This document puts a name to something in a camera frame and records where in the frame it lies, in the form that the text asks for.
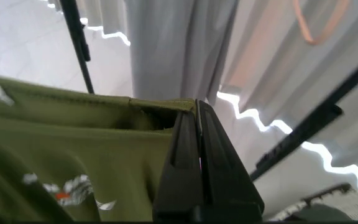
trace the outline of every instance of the floor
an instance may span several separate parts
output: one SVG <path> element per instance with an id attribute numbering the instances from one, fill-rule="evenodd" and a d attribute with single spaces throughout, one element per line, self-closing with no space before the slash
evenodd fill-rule
<path id="1" fill-rule="evenodd" d="M 85 29 L 85 35 L 95 92 L 132 96 L 128 46 L 120 38 L 102 38 L 100 31 Z M 86 92 L 63 15 L 48 8 L 45 1 L 0 0 L 0 76 Z M 249 172 L 284 137 L 275 128 L 261 133 L 252 118 L 236 119 L 227 101 L 217 99 L 214 109 Z M 343 181 L 354 184 L 357 180 L 327 173 L 317 153 L 297 150 L 255 184 L 265 200 L 265 214 L 273 214 Z"/>

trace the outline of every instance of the green fabric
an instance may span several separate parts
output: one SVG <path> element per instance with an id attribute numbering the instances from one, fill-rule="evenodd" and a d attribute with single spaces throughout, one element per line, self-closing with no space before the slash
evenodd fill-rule
<path id="1" fill-rule="evenodd" d="M 191 99 L 88 95 L 0 78 L 0 221 L 151 221 Z"/>

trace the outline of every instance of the black metal rod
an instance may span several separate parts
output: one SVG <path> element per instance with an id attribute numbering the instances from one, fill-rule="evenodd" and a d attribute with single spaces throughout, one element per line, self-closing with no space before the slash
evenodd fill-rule
<path id="1" fill-rule="evenodd" d="M 334 105 L 330 110 L 314 111 L 304 119 L 289 135 L 277 146 L 266 153 L 257 163 L 256 170 L 251 173 L 252 181 L 258 179 L 281 160 L 295 151 L 304 141 L 318 133 L 329 123 L 343 114 L 340 107 Z"/>
<path id="2" fill-rule="evenodd" d="M 80 22 L 80 13 L 75 0 L 61 0 L 60 5 L 64 13 L 68 31 L 70 32 L 71 41 L 73 42 L 75 53 L 77 55 L 78 63 L 82 71 L 82 76 L 85 81 L 88 93 L 94 94 L 92 81 L 86 61 L 90 61 L 90 53 L 83 31 L 83 25 Z"/>
<path id="3" fill-rule="evenodd" d="M 296 150 L 304 141 L 322 130 L 342 114 L 335 104 L 358 85 L 358 68 L 320 103 L 296 128 L 277 146 L 266 153 L 257 163 L 256 170 L 250 175 L 252 181 L 258 179 L 273 166 Z"/>

